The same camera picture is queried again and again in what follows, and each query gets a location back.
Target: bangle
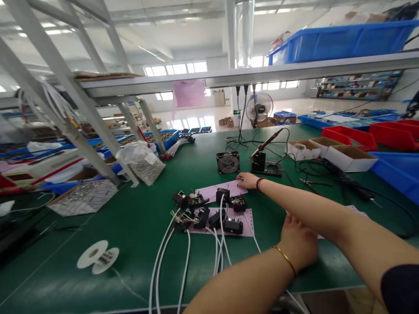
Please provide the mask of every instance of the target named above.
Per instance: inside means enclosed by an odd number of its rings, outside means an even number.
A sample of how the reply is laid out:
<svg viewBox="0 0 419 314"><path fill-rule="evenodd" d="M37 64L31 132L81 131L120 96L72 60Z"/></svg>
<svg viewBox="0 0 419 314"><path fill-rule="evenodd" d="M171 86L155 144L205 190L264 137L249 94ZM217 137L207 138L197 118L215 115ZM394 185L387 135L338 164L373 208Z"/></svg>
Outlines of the bangle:
<svg viewBox="0 0 419 314"><path fill-rule="evenodd" d="M260 184L260 182L262 181L262 180L266 180L266 178L259 178L257 181L256 181L256 189L259 191L259 193L262 193L262 194L264 194L261 190L260 190L260 188L259 188L259 184Z"/></svg>
<svg viewBox="0 0 419 314"><path fill-rule="evenodd" d="M273 248L274 249L277 249L281 254L282 254L282 256L285 258L285 260L287 261L287 263L288 263L288 265L291 267L291 269L292 269L292 272L294 273L294 276L295 277L297 277L297 272L295 271L295 268L294 268L294 266L293 266L293 264L291 263L291 261L289 260L289 258L288 258L288 256L286 256L282 251L281 251L281 249L280 248L278 248L278 246L273 246Z"/></svg>

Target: black sleeve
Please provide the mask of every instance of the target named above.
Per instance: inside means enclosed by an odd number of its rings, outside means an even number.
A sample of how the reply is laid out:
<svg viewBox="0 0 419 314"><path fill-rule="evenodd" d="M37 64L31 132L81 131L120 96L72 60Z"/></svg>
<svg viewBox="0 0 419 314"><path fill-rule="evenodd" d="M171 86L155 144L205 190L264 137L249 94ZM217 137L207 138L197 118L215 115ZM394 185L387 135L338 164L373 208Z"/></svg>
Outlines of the black sleeve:
<svg viewBox="0 0 419 314"><path fill-rule="evenodd" d="M419 313L419 265L399 265L381 279L381 294L390 314Z"/></svg>

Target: gold bracelet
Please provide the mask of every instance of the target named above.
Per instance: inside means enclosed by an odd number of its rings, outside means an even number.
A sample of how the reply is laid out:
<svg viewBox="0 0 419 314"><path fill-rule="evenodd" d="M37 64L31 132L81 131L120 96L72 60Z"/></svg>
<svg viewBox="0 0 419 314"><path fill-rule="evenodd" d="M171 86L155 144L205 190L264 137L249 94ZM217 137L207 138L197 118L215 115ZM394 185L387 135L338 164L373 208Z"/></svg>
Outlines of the gold bracelet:
<svg viewBox="0 0 419 314"><path fill-rule="evenodd" d="M292 269L292 272L294 273L294 276L295 277L297 277L297 272L295 271L295 268L294 268L294 266L293 266L293 264L291 263L291 261L289 260L289 258L288 258L288 256L286 256L282 251L281 251L281 249L280 248L278 248L277 246L273 246L273 248L274 249L277 249L281 254L282 254L282 256L283 257L285 257L285 260L287 261L287 263L290 265L290 267L291 267L291 269Z"/></svg>

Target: ceiling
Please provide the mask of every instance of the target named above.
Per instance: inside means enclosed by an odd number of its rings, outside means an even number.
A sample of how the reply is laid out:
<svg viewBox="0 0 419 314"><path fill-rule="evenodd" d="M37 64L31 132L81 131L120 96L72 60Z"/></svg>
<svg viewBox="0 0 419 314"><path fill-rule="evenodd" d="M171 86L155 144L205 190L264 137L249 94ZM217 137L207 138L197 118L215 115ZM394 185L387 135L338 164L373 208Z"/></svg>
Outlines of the ceiling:
<svg viewBox="0 0 419 314"><path fill-rule="evenodd" d="M61 8L58 0L45 0ZM100 7L100 0L84 0ZM270 43L285 31L295 32L306 25L329 26L351 10L382 12L405 1L379 0L255 0L254 45L259 53L269 50ZM159 60L143 49L167 62L174 62L176 51L218 47L219 55L226 55L228 46L224 0L105 0L106 6L120 35L125 51L132 63ZM80 18L86 26L99 55L107 65L119 64L115 50L103 25L82 12ZM80 64L89 56L72 27L36 12L51 34L50 38L65 60ZM5 5L0 5L0 35L25 64L45 65L29 39L19 35L18 25Z"/></svg>

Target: bag of screws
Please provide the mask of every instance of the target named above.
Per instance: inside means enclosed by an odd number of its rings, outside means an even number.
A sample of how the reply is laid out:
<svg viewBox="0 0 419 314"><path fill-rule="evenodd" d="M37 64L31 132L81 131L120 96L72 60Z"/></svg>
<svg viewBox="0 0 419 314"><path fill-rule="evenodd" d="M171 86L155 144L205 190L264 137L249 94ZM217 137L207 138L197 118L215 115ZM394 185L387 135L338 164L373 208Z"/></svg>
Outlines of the bag of screws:
<svg viewBox="0 0 419 314"><path fill-rule="evenodd" d="M148 148L147 143L141 141L125 145L117 153L117 159L129 165L146 185L152 185L165 168L165 164Z"/></svg>

